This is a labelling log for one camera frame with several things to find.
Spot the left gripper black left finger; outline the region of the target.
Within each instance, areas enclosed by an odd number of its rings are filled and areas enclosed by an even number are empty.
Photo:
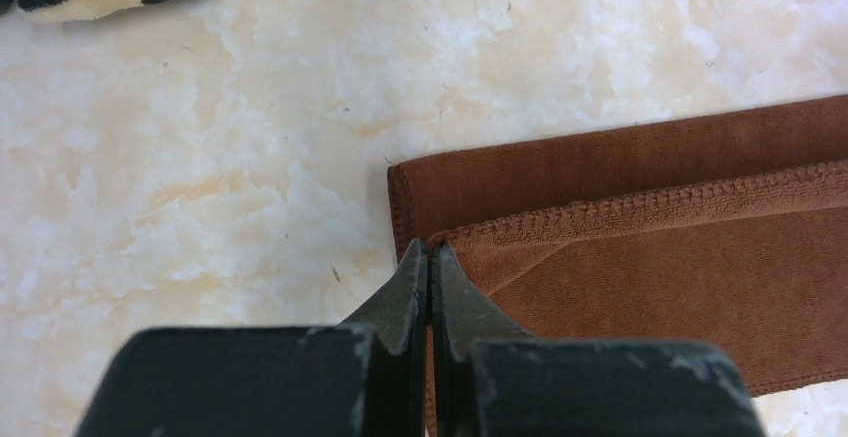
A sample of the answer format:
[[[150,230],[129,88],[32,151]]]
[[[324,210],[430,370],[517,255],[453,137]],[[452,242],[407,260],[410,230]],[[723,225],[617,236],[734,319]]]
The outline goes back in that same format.
[[[115,354],[80,436],[421,436],[428,258],[335,325],[159,327]]]

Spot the brown towel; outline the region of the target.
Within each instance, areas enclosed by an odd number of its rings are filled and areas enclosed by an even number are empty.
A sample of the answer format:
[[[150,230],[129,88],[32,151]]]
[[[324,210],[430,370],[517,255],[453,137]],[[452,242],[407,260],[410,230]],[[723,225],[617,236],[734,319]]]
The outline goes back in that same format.
[[[396,250],[452,246],[548,338],[688,338],[759,396],[847,375],[843,95],[409,160]]]

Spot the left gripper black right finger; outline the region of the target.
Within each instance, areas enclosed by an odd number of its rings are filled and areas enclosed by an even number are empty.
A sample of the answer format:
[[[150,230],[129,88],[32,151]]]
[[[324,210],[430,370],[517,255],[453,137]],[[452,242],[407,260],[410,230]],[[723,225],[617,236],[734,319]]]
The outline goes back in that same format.
[[[508,317],[447,244],[431,253],[442,436],[760,436],[729,356],[699,341],[545,339]]]

